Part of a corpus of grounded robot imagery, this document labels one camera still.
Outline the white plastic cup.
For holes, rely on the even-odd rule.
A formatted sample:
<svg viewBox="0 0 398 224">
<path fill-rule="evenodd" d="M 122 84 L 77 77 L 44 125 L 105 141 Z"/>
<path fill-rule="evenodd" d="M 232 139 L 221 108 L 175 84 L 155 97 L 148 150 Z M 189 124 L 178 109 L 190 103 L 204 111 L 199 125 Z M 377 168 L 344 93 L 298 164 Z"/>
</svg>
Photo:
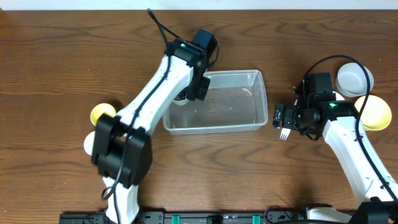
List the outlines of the white plastic cup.
<svg viewBox="0 0 398 224">
<path fill-rule="evenodd" d="M 83 148 L 85 150 L 85 152 L 88 155 L 92 155 L 93 153 L 93 144 L 94 144 L 94 140 L 95 140 L 95 132 L 92 131 L 91 133 L 89 133 L 83 143 Z"/>
</svg>

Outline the white plastic bowl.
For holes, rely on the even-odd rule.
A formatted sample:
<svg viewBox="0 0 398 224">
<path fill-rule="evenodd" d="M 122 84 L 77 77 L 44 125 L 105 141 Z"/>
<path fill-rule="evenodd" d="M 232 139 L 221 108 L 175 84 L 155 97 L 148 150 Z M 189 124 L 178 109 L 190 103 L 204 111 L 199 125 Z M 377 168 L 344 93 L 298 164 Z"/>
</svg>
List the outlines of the white plastic bowl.
<svg viewBox="0 0 398 224">
<path fill-rule="evenodd" d="M 335 96 L 336 96 L 336 100 L 337 101 L 340 101 L 340 100 L 345 100 L 343 97 L 342 97 L 342 95 L 340 95 L 339 93 L 337 93 L 336 91 L 333 91 L 333 93 L 335 94 Z"/>
</svg>

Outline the yellow plastic bowl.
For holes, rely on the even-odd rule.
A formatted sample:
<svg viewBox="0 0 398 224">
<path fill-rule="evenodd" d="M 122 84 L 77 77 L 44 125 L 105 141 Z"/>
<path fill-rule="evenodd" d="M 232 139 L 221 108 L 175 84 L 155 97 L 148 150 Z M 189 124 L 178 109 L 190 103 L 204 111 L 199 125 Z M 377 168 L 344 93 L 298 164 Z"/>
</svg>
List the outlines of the yellow plastic bowl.
<svg viewBox="0 0 398 224">
<path fill-rule="evenodd" d="M 380 97 L 369 95 L 361 121 L 366 131 L 380 131 L 389 126 L 392 111 L 389 105 Z"/>
</svg>

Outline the grey plastic bowl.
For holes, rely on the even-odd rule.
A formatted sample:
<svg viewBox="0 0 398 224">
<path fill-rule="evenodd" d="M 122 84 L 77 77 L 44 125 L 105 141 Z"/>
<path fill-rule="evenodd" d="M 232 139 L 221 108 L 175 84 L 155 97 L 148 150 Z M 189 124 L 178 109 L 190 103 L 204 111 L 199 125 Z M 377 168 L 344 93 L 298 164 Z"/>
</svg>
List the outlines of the grey plastic bowl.
<svg viewBox="0 0 398 224">
<path fill-rule="evenodd" d="M 365 95 L 368 87 L 366 76 L 357 63 L 343 65 L 338 70 L 335 84 L 343 96 L 350 98 Z"/>
</svg>

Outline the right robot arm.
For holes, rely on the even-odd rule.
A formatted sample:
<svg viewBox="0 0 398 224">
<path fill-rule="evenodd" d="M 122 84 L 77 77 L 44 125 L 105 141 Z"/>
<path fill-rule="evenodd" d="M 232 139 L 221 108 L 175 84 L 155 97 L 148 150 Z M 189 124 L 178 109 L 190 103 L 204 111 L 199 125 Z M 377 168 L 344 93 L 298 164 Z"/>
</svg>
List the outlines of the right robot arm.
<svg viewBox="0 0 398 224">
<path fill-rule="evenodd" d="M 331 206 L 303 209 L 293 223 L 397 223 L 397 182 L 369 142 L 353 102 L 337 100 L 329 73 L 309 74 L 294 88 L 294 105 L 278 104 L 272 125 L 331 147 L 353 191 L 352 215 Z"/>
</svg>

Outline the yellow plastic cup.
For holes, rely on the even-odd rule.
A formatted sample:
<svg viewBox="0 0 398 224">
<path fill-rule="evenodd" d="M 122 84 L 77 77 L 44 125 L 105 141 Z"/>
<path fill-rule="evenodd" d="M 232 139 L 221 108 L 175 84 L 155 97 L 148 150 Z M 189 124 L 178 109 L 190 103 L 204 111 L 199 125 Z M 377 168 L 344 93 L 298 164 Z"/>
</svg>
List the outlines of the yellow plastic cup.
<svg viewBox="0 0 398 224">
<path fill-rule="evenodd" d="M 91 110 L 91 113 L 90 113 L 90 121 L 94 126 L 96 126 L 97 121 L 102 114 L 106 114 L 110 117 L 115 117 L 116 110 L 111 104 L 108 104 L 108 103 L 101 103 L 101 104 L 96 105 Z"/>
</svg>

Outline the clear plastic storage container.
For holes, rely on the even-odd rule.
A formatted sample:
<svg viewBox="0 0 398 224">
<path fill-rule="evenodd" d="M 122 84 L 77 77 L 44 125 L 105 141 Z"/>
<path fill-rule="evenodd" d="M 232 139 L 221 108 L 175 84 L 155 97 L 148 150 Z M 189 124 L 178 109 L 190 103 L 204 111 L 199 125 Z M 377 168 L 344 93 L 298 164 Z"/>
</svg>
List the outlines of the clear plastic storage container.
<svg viewBox="0 0 398 224">
<path fill-rule="evenodd" d="M 259 70 L 206 72 L 204 101 L 172 103 L 162 119 L 173 135 L 255 131 L 268 122 L 267 97 Z"/>
</svg>

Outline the white plastic fork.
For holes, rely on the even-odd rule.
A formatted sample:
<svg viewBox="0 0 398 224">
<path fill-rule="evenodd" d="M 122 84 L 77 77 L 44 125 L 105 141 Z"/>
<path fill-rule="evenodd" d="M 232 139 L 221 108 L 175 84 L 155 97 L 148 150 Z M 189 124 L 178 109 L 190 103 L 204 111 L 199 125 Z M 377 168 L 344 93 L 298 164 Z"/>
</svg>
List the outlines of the white plastic fork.
<svg viewBox="0 0 398 224">
<path fill-rule="evenodd" d="M 291 130 L 287 128 L 282 128 L 280 132 L 280 139 L 286 141 L 290 135 Z"/>
</svg>

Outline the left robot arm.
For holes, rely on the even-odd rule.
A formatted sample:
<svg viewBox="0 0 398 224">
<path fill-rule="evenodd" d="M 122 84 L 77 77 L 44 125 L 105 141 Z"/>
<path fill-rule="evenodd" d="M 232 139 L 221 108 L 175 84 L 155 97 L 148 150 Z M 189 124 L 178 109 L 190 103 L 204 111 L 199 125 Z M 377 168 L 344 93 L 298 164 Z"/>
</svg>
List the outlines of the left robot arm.
<svg viewBox="0 0 398 224">
<path fill-rule="evenodd" d="M 138 186 L 152 164 L 153 130 L 175 98 L 205 99 L 210 79 L 204 73 L 217 47 L 215 36 L 203 29 L 191 42 L 167 42 L 159 68 L 136 98 L 115 116 L 99 116 L 90 149 L 91 162 L 106 185 L 105 223 L 136 219 Z"/>
</svg>

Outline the grey plastic cup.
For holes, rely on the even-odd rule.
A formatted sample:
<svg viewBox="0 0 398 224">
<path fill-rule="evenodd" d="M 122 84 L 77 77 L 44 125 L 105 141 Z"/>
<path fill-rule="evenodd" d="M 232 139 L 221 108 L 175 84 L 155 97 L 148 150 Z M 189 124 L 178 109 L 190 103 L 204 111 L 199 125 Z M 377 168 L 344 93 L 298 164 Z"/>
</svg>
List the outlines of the grey plastic cup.
<svg viewBox="0 0 398 224">
<path fill-rule="evenodd" d="M 176 104 L 177 106 L 183 106 L 186 105 L 189 102 L 188 99 L 186 98 L 180 98 L 179 96 L 176 96 L 173 100 L 173 103 Z"/>
</svg>

